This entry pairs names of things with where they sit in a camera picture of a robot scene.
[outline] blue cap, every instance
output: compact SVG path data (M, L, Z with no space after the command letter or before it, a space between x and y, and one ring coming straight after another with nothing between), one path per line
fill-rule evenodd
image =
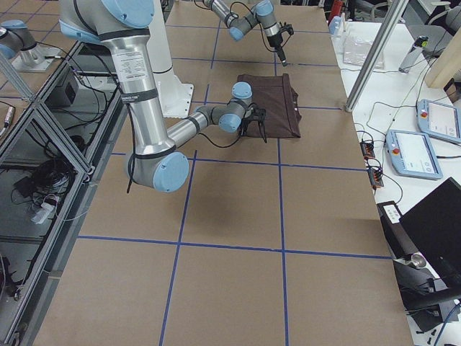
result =
M128 27L143 29L149 26L153 17L153 1L101 0L107 11Z
M245 81L235 83L232 87L232 96L236 99L248 99L253 95L250 84Z
M59 19L59 24L61 25L61 32L74 40L86 42L86 43L94 43L95 45L100 45L101 41L99 37L92 34L91 32L83 31L77 27L73 27L62 20Z
M234 133L241 122L242 119L237 114L227 113L219 119L219 127L225 132Z
M13 57L16 55L14 50L2 44L0 44L0 53L2 53L7 59L13 59Z
M242 31L240 29L238 29L237 27L230 28L229 29L229 34L235 41L240 41L244 36Z
M256 5L256 14L263 17L271 14L274 11L272 2L270 0L263 0Z
M27 25L22 20L11 19L1 23L5 29L27 29Z
M153 188L160 192L174 192L186 181L189 175L189 162L178 151L162 159L153 173Z

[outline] dark brown cloth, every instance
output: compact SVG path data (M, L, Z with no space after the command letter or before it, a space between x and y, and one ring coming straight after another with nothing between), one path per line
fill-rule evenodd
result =
M297 110L297 93L290 86L288 74L274 77L241 74L237 80L251 85L252 101L259 108L266 110L264 125L268 138L301 137L298 126L301 114ZM249 124L246 136L261 137L257 123Z

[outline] computer monitor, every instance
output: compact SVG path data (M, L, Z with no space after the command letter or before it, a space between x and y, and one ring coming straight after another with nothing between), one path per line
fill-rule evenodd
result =
M461 286L461 186L445 180L400 218L418 250L448 287Z

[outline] light blue tablet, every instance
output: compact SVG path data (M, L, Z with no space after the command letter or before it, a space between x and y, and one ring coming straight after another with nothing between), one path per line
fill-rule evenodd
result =
M389 130L386 146L392 165L399 175L432 180L443 178L427 134Z
M431 137L461 143L461 114L456 107L422 99L417 107L418 126Z

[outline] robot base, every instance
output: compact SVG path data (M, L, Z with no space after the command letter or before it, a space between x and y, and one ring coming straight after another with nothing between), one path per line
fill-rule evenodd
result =
M194 93L193 84L183 84L174 74L160 77L154 74L160 98L161 110L164 117L185 118L189 115L189 109Z
M58 48L41 47L40 49L44 56L58 56L61 52ZM13 60L12 65L18 72L45 72L54 60L54 58L45 58L43 62L35 66L28 66L22 60L21 55L19 55Z

